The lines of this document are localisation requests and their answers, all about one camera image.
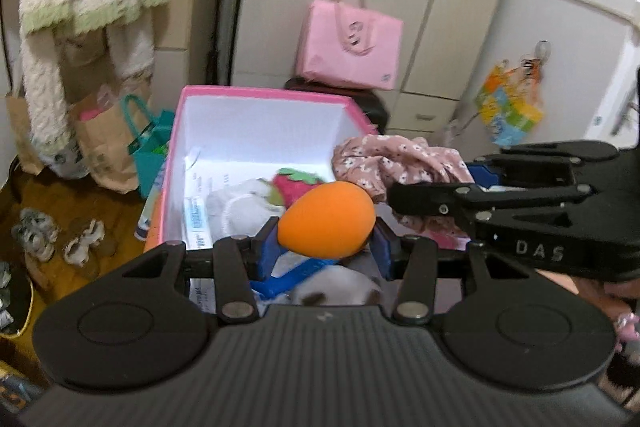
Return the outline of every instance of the brown paper bag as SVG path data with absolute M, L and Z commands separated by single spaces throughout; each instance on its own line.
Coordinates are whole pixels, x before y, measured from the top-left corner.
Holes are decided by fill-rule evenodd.
M 27 101 L 20 95 L 22 89 L 22 58 L 14 62 L 12 81 L 14 89 L 6 94 L 4 101 L 9 116 L 11 130 L 14 132 L 15 148 L 18 151 L 20 167 L 29 174 L 37 176 L 44 169 L 44 164 L 38 158 L 31 145 L 31 121 L 27 110 Z
M 148 103 L 151 97 L 148 81 L 141 80 L 135 93 Z M 70 119 L 91 177 L 98 185 L 122 194 L 136 190 L 136 165 L 127 150 L 134 137 L 124 120 L 120 104 L 115 104 L 91 120 L 79 120 L 82 111 L 96 106 L 96 93 L 93 93 L 76 103 L 70 111 Z M 144 128 L 148 123 L 137 109 L 133 110 L 132 118 L 139 128 Z

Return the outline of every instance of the orange ball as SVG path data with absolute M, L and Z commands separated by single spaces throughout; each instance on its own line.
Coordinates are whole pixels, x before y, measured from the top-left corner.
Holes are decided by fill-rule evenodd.
M 319 259 L 342 259 L 357 253 L 376 222 L 369 195 L 357 185 L 318 185 L 284 213 L 278 242 L 290 251 Z

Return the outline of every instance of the pink bag handle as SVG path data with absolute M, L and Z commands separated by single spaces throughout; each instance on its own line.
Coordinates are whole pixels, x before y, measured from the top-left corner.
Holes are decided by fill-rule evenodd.
M 332 0 L 335 3 L 335 25 L 338 31 L 338 38 L 340 39 L 340 43 L 345 51 L 354 54 L 354 55 L 367 55 L 373 49 L 373 24 L 372 21 L 368 21 L 365 24 L 366 34 L 364 38 L 364 42 L 359 48 L 356 48 L 357 44 L 353 44 L 350 41 L 349 36 L 345 32 L 344 24 L 343 24 L 343 3 L 342 0 Z M 366 0 L 360 0 L 360 8 L 367 9 Z

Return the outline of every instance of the pink tote bag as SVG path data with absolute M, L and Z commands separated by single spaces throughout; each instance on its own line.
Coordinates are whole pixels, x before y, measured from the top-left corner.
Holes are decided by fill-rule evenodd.
M 296 73 L 336 87 L 394 89 L 402 21 L 342 0 L 311 3 Z

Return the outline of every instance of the teal bag handle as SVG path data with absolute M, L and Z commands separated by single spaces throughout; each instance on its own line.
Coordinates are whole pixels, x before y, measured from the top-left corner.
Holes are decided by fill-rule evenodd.
M 131 115 L 129 114 L 129 102 L 134 102 L 142 114 L 145 115 L 146 119 L 152 124 L 153 127 L 158 125 L 158 118 L 154 117 L 154 115 L 149 111 L 149 108 L 146 107 L 146 103 L 136 94 L 126 94 L 123 99 L 120 101 L 120 105 L 122 106 L 122 112 L 124 113 L 124 120 L 127 122 L 129 129 L 131 130 L 131 134 L 136 138 L 137 142 L 142 142 L 142 133 L 138 130 L 136 125 L 133 123 L 131 119 Z

